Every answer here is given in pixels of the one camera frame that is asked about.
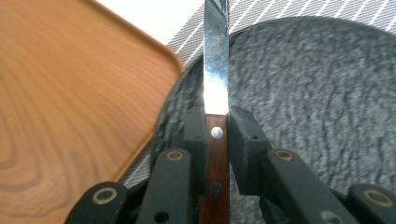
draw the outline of metal rivet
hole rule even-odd
[[[220,139],[222,137],[222,129],[220,127],[214,127],[211,133],[216,139]]]
[[[179,151],[171,151],[166,154],[169,161],[180,161],[183,158],[183,153]]]
[[[364,197],[379,206],[382,207],[392,207],[394,201],[386,194],[376,189],[367,189],[363,192]]]
[[[97,204],[105,204],[113,201],[117,197],[117,191],[113,188],[102,188],[96,191],[93,196],[92,200],[94,203]]]
[[[337,216],[334,212],[331,211],[322,211],[320,213],[321,218],[328,224],[343,224],[343,219]]]
[[[291,161],[294,157],[291,153],[284,150],[279,150],[275,153],[275,155],[280,158],[282,161]]]
[[[218,182],[213,183],[209,189],[210,189],[210,193],[212,193],[215,196],[219,196],[222,193],[222,186]]]

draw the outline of steel blade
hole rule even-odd
[[[228,113],[229,4],[205,0],[204,101],[206,114]]]

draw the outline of round plate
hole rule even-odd
[[[327,186],[396,191],[396,37],[327,18],[290,18],[230,38],[230,105],[244,107],[273,147],[299,154]],[[174,87],[160,115],[152,158],[170,147],[202,95],[202,58]],[[257,197],[232,180],[233,223],[262,222]]]

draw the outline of white surface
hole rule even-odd
[[[96,0],[164,45],[204,0]]]

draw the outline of striped fabric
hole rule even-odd
[[[262,21],[323,16],[373,25],[396,34],[396,1],[375,0],[231,0],[230,34]],[[185,66],[203,52],[204,6],[168,44]]]

